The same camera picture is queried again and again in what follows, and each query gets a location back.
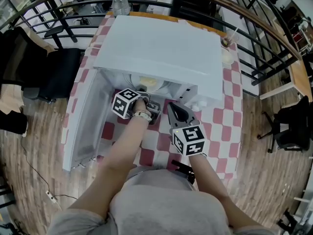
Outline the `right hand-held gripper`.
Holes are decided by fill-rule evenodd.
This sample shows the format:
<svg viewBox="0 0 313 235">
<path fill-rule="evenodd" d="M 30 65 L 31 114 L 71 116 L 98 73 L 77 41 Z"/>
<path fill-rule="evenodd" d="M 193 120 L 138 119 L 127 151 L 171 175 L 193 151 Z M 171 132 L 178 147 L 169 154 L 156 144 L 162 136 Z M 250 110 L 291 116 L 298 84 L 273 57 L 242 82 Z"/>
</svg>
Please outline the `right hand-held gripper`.
<svg viewBox="0 0 313 235">
<path fill-rule="evenodd" d="M 167 105 L 169 124 L 171 125 L 171 143 L 183 156 L 189 157 L 203 153 L 205 148 L 205 130 L 194 112 L 183 104 L 170 102 Z"/>
</svg>

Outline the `white microwave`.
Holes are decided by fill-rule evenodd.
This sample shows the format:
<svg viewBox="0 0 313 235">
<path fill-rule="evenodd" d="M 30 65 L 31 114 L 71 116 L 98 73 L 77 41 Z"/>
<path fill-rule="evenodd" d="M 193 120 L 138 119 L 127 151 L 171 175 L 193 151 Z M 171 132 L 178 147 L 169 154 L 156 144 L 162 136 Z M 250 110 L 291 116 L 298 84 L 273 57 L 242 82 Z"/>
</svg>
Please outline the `white microwave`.
<svg viewBox="0 0 313 235">
<path fill-rule="evenodd" d="M 113 89 L 136 90 L 132 74 L 163 80 L 151 97 L 174 99 L 192 109 L 221 101 L 222 66 L 218 34 L 139 16 L 114 17 L 93 63 Z"/>
</svg>

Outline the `person's left forearm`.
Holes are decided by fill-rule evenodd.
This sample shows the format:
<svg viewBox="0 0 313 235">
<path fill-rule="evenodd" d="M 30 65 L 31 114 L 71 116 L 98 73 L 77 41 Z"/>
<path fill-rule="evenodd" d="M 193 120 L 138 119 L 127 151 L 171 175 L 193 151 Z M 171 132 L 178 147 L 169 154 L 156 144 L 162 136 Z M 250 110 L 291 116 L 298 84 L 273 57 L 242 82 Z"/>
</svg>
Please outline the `person's left forearm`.
<svg viewBox="0 0 313 235">
<path fill-rule="evenodd" d="M 96 179 L 104 181 L 109 177 L 125 180 L 138 153 L 139 146 L 148 128 L 149 122 L 143 117 L 133 117 L 123 133 L 113 144 L 102 160 Z"/>
</svg>

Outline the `person's right forearm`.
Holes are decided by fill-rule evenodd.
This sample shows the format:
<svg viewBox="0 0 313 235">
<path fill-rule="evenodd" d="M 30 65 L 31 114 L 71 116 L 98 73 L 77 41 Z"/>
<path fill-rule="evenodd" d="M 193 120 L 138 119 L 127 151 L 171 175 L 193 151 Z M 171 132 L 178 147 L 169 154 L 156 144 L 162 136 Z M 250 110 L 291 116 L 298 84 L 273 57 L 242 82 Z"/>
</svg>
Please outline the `person's right forearm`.
<svg viewBox="0 0 313 235">
<path fill-rule="evenodd" d="M 195 174 L 199 191 L 211 194 L 219 201 L 229 199 L 224 184 L 204 155 L 190 156 L 189 161 Z"/>
</svg>

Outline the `red white checkered tablecloth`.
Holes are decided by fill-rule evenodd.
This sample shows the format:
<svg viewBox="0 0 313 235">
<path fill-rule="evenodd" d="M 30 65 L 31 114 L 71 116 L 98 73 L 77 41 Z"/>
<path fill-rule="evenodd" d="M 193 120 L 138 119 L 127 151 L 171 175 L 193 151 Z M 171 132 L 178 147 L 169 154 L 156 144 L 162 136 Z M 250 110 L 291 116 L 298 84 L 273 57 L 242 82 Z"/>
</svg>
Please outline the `red white checkered tablecloth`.
<svg viewBox="0 0 313 235">
<path fill-rule="evenodd" d="M 111 111 L 117 90 L 93 68 L 113 22 L 112 13 L 102 20 L 70 92 L 59 145 L 66 171 L 91 161 L 102 161 L 128 123 Z M 222 101 L 195 113 L 208 137 L 207 159 L 221 179 L 237 176 L 243 125 L 242 75 L 236 45 L 231 46 L 230 54 L 234 62 L 223 64 Z M 167 114 L 169 100 L 158 98 L 157 101 L 161 105 L 161 115 L 155 124 L 148 127 L 134 164 L 175 169 L 172 161 L 187 163 L 188 159 L 179 154 L 171 143 Z"/>
</svg>

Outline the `black belt device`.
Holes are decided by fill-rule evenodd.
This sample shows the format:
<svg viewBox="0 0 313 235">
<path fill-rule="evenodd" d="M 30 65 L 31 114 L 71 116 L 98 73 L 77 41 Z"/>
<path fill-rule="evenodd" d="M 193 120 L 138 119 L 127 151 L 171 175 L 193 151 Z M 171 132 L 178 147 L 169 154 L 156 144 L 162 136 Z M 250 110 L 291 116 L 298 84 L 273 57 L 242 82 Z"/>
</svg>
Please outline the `black belt device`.
<svg viewBox="0 0 313 235">
<path fill-rule="evenodd" d="M 187 176 L 187 180 L 189 181 L 190 184 L 194 184 L 195 174 L 190 166 L 182 164 L 181 162 L 178 162 L 176 160 L 172 160 L 171 164 L 178 167 L 176 171 L 181 172 Z"/>
</svg>

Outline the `small white bowl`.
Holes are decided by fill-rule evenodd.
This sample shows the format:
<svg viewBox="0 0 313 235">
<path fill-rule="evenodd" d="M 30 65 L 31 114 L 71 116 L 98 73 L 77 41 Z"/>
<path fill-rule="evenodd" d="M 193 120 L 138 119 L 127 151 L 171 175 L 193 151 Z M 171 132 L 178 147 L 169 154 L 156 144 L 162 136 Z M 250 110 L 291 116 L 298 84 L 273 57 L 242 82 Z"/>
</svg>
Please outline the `small white bowl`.
<svg viewBox="0 0 313 235">
<path fill-rule="evenodd" d="M 234 62 L 232 54 L 226 48 L 222 48 L 222 62 L 228 65 Z"/>
</svg>

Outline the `black office chair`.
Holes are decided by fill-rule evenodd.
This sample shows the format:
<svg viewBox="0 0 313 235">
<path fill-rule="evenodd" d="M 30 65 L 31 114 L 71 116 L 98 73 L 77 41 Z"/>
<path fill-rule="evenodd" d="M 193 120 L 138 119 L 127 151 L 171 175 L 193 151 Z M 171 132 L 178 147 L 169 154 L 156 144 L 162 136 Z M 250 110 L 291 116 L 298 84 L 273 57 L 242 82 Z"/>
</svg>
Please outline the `black office chair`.
<svg viewBox="0 0 313 235">
<path fill-rule="evenodd" d="M 57 99 L 69 99 L 75 77 L 82 61 L 82 52 L 78 48 L 63 48 L 58 34 L 65 28 L 60 25 L 48 30 L 45 37 L 52 37 L 58 49 L 44 41 L 29 27 L 23 30 L 27 36 L 39 47 L 47 51 L 47 58 L 43 61 L 47 65 L 42 76 L 44 83 L 39 87 L 23 88 L 23 96 L 32 100 L 55 102 Z"/>
<path fill-rule="evenodd" d="M 257 135 L 257 139 L 272 136 L 271 148 L 268 153 L 273 152 L 274 145 L 286 151 L 305 152 L 310 148 L 313 141 L 313 102 L 304 96 L 296 104 L 281 108 L 273 118 L 265 111 L 271 130 L 264 135 Z"/>
</svg>

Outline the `person's grey shirt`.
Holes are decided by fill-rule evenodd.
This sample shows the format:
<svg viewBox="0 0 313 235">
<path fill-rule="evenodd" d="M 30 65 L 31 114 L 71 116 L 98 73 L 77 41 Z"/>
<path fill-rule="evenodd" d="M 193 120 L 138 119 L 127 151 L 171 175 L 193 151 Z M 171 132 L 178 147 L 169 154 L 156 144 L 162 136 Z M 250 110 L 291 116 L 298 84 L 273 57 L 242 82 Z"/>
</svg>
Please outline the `person's grey shirt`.
<svg viewBox="0 0 313 235">
<path fill-rule="evenodd" d="M 221 203 L 194 190 L 181 173 L 135 169 L 112 199 L 107 218 L 68 209 L 47 235 L 274 235 L 262 226 L 233 230 Z"/>
</svg>

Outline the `clear water bottle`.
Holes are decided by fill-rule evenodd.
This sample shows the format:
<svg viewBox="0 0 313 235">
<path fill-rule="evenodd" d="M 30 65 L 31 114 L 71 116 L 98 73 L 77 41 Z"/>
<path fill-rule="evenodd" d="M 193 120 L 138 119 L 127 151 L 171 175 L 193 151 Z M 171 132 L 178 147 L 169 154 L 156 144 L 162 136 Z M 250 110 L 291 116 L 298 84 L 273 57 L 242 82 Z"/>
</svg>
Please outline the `clear water bottle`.
<svg viewBox="0 0 313 235">
<path fill-rule="evenodd" d="M 112 0 L 112 12 L 115 17 L 127 16 L 130 14 L 130 10 L 128 0 Z"/>
</svg>

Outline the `clear cup with straw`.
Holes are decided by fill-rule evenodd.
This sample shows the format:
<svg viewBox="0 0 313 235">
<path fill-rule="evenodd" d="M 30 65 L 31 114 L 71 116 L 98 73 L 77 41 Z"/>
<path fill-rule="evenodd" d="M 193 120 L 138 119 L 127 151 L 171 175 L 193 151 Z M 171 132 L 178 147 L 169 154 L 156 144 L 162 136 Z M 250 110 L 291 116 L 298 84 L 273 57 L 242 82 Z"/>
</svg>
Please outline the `clear cup with straw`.
<svg viewBox="0 0 313 235">
<path fill-rule="evenodd" d="M 238 31 L 238 28 L 236 28 L 235 30 L 228 29 L 226 31 L 226 36 L 221 39 L 221 44 L 224 47 L 230 47 L 233 43 L 238 42 L 239 33 L 237 31 Z"/>
</svg>

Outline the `black railing with wooden top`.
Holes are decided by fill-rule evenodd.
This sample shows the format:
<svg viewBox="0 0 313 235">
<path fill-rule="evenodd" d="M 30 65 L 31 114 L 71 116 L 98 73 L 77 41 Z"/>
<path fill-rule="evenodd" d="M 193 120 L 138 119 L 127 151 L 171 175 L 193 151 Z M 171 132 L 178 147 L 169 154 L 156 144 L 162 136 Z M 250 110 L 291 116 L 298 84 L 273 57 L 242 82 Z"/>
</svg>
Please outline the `black railing with wooden top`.
<svg viewBox="0 0 313 235">
<path fill-rule="evenodd" d="M 39 15 L 43 15 L 43 14 L 46 14 L 49 12 L 56 12 L 57 10 L 61 10 L 63 8 L 67 8 L 67 7 L 73 7 L 76 5 L 83 5 L 83 4 L 88 4 L 88 3 L 98 3 L 98 2 L 104 2 L 104 1 L 112 1 L 112 0 L 98 0 L 98 1 L 91 1 L 90 0 L 90 1 L 71 3 L 68 5 L 62 5 L 59 7 L 53 7 L 51 5 L 51 9 L 49 9 L 43 13 L 39 13 L 33 17 L 38 17 Z M 246 61 L 240 61 L 244 65 L 246 65 L 246 66 L 250 67 L 252 70 L 254 70 L 254 72 L 252 72 L 252 75 L 248 74 L 247 72 L 244 72 L 244 75 L 246 75 L 247 77 L 250 77 L 253 80 L 253 82 L 252 82 L 253 86 L 260 84 L 261 82 L 263 82 L 266 79 L 270 78 L 271 76 L 277 74 L 281 70 L 291 66 L 291 64 L 293 64 L 295 61 L 302 60 L 302 56 L 298 50 L 298 47 L 296 46 L 296 43 L 295 43 L 292 35 L 290 34 L 290 31 L 287 29 L 287 25 L 285 24 L 285 22 L 283 21 L 282 17 L 279 15 L 279 13 L 277 12 L 277 9 L 275 7 L 273 7 L 272 5 L 271 5 L 271 9 L 279 17 L 278 18 L 279 23 L 283 24 L 283 26 L 282 26 L 283 30 L 287 31 L 287 40 L 276 29 L 274 29 L 273 26 L 270 26 L 270 24 L 267 24 L 264 21 L 262 21 L 257 16 L 257 14 L 253 14 L 252 12 L 250 12 L 248 10 L 248 7 L 242 7 L 241 5 L 239 5 L 236 2 L 233 2 L 232 0 L 205 0 L 205 1 L 209 2 L 208 6 L 211 6 L 211 7 L 215 6 L 216 7 L 218 5 L 221 8 L 225 8 L 225 9 L 228 9 L 228 10 L 234 12 L 235 14 L 240 16 L 240 18 L 244 18 L 246 23 L 249 21 L 253 25 L 254 28 L 259 28 L 259 29 L 263 30 L 263 32 L 265 33 L 265 36 L 268 36 L 268 35 L 271 36 L 271 38 L 277 42 L 280 49 L 283 48 L 281 50 L 281 52 L 279 54 L 277 54 L 276 52 L 274 52 L 271 49 L 270 44 L 268 44 L 268 47 L 267 47 L 260 40 L 258 40 L 259 37 L 257 37 L 257 39 L 255 39 L 251 35 L 249 35 L 248 33 L 245 33 L 244 31 L 239 30 L 239 29 L 237 30 L 238 34 L 244 36 L 247 39 L 250 39 L 251 42 L 260 46 L 261 52 L 265 50 L 268 53 L 271 53 L 271 55 L 272 55 L 272 58 L 270 60 L 266 61 L 264 58 L 261 58 L 260 56 L 258 56 L 254 49 L 253 49 L 254 51 L 251 52 L 247 48 L 244 48 L 241 46 L 239 47 L 240 50 L 242 50 L 243 52 L 247 53 L 250 56 L 253 56 L 254 59 L 263 63 L 262 66 L 254 67 L 253 65 L 247 63 Z M 21 11 L 17 12 L 15 15 L 13 15 L 9 19 L 7 19 L 4 23 L 2 23 L 0 25 L 0 30 L 5 28 L 8 25 L 10 25 L 12 28 L 14 28 L 20 24 L 26 23 L 28 20 L 32 19 L 32 17 L 29 19 L 22 20 L 20 23 L 17 23 L 17 21 L 28 10 L 33 9 L 37 5 L 40 5 L 40 4 L 45 3 L 45 2 L 52 2 L 52 0 L 35 0 L 31 4 L 29 4 L 28 6 L 24 7 Z M 197 20 L 216 22 L 222 26 L 227 27 L 228 29 L 235 30 L 235 28 L 236 28 L 235 26 L 231 25 L 230 23 L 227 23 L 227 22 L 222 21 L 222 20 L 218 20 L 215 17 L 211 16 L 211 12 L 209 13 L 209 10 L 208 10 L 208 13 L 204 13 L 203 11 L 201 11 L 199 9 L 193 9 L 193 8 L 183 6 L 183 3 L 184 3 L 183 0 L 173 0 L 170 3 L 151 1 L 151 0 L 150 1 L 149 0 L 129 0 L 129 3 L 142 3 L 142 4 L 148 4 L 148 5 L 151 4 L 151 5 L 156 5 L 156 6 L 160 6 L 163 8 L 169 8 L 169 9 L 171 9 L 170 15 L 172 17 L 185 19 L 182 16 L 187 15 L 187 16 L 192 16 L 192 17 L 196 18 Z"/>
</svg>

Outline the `beige tablecloth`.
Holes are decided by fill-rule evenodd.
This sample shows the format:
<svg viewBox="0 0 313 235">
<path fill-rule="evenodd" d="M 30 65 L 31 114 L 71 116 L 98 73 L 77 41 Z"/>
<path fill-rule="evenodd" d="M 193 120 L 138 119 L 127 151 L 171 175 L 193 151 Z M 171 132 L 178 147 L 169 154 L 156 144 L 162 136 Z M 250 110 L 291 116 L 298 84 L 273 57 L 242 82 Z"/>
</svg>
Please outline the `beige tablecloth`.
<svg viewBox="0 0 313 235">
<path fill-rule="evenodd" d="M 24 102 L 21 86 L 2 84 L 0 87 L 0 111 L 6 115 L 11 111 L 21 113 L 22 106 L 24 106 Z"/>
</svg>

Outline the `white power strip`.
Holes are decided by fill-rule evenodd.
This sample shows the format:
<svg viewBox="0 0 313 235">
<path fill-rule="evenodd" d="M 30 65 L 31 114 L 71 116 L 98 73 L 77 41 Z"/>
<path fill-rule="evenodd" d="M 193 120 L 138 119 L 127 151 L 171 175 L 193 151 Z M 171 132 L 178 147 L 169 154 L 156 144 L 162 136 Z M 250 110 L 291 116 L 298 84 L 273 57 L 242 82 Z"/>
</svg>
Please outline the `white power strip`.
<svg viewBox="0 0 313 235">
<path fill-rule="evenodd" d="M 56 199 L 56 197 L 51 193 L 51 191 L 49 191 L 49 190 L 47 190 L 46 192 L 46 195 L 47 195 L 47 197 L 50 199 L 50 201 L 52 202 L 52 203 L 57 203 L 57 199 Z"/>
</svg>

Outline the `wooden desk with white frame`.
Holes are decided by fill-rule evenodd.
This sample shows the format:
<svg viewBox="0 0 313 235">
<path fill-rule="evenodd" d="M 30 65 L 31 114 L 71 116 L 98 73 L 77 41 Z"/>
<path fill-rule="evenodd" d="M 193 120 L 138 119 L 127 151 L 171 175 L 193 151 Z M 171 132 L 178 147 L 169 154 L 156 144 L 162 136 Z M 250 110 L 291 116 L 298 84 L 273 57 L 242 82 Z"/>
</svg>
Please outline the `wooden desk with white frame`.
<svg viewBox="0 0 313 235">
<path fill-rule="evenodd" d="M 309 102 L 313 102 L 313 96 L 311 91 L 311 84 L 305 69 L 303 61 L 296 61 L 289 67 L 291 81 L 283 86 L 280 86 L 270 92 L 259 96 L 261 100 L 276 94 L 282 93 L 286 90 L 295 88 L 302 96 L 307 96 Z"/>
</svg>

